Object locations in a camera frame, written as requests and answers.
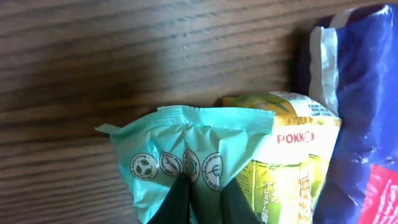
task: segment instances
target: round logo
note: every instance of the round logo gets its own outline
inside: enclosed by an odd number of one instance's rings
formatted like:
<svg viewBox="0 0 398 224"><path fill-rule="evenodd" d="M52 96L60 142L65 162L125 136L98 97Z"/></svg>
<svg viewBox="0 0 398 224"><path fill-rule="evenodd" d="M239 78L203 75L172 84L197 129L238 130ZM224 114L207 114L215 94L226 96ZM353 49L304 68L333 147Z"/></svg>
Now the round logo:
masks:
<svg viewBox="0 0 398 224"><path fill-rule="evenodd" d="M185 168L187 168L187 170L191 174L191 181L195 183L198 180L200 174L199 159L197 158L197 155L195 155L195 153L193 153L189 149L185 150L183 159Z"/></svg>
<svg viewBox="0 0 398 224"><path fill-rule="evenodd" d="M210 154L202 165L202 176L207 186L219 189L220 177L223 174L223 160L218 152Z"/></svg>
<svg viewBox="0 0 398 224"><path fill-rule="evenodd" d="M168 152L161 153L159 162L160 168L167 175L178 175L184 172L181 160Z"/></svg>
<svg viewBox="0 0 398 224"><path fill-rule="evenodd" d="M132 175L139 180L152 180L157 174L157 162L153 156L140 153L131 159Z"/></svg>

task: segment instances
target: barcode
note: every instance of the barcode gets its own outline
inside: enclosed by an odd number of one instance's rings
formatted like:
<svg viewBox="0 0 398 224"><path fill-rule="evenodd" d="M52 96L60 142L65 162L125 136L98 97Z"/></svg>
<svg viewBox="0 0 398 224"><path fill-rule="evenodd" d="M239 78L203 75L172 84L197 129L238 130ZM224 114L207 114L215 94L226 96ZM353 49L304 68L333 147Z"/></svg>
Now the barcode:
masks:
<svg viewBox="0 0 398 224"><path fill-rule="evenodd" d="M309 105L311 116L331 116L330 112L322 105Z"/></svg>

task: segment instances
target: plastic packaging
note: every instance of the plastic packaging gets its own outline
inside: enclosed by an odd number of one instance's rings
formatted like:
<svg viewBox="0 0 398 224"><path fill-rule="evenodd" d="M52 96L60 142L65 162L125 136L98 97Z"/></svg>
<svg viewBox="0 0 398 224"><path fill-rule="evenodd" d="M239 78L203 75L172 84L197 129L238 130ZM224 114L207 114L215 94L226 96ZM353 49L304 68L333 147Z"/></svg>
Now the plastic packaging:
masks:
<svg viewBox="0 0 398 224"><path fill-rule="evenodd" d="M173 106L124 128L104 124L97 130L111 135L142 223L185 173L193 183L190 203L198 223L219 224L220 190L258 153L273 121L271 111Z"/></svg>
<svg viewBox="0 0 398 224"><path fill-rule="evenodd" d="M302 47L297 91L343 120L316 223L398 223L398 6L319 20Z"/></svg>
<svg viewBox="0 0 398 224"><path fill-rule="evenodd" d="M311 223L341 125L307 96L270 92L225 98L224 106L276 112L272 136L236 177L266 223Z"/></svg>

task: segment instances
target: yellow packet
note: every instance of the yellow packet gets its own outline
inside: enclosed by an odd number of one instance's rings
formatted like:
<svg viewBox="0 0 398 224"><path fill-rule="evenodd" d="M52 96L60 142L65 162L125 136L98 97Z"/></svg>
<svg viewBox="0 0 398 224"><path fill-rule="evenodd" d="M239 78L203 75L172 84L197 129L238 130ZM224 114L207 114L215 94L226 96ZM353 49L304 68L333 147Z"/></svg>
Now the yellow packet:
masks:
<svg viewBox="0 0 398 224"><path fill-rule="evenodd" d="M236 177L266 223L311 223L341 120L307 96L288 92L224 98L223 106L275 111L272 136Z"/></svg>

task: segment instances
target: wooden surface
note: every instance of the wooden surface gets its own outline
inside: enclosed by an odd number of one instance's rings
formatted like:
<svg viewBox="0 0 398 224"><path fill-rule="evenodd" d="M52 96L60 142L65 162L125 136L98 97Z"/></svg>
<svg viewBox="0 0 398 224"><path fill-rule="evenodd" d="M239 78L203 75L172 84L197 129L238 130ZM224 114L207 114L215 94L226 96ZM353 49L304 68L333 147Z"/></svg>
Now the wooden surface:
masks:
<svg viewBox="0 0 398 224"><path fill-rule="evenodd" d="M289 90L296 28L374 2L0 0L0 223L137 223L95 126Z"/></svg>

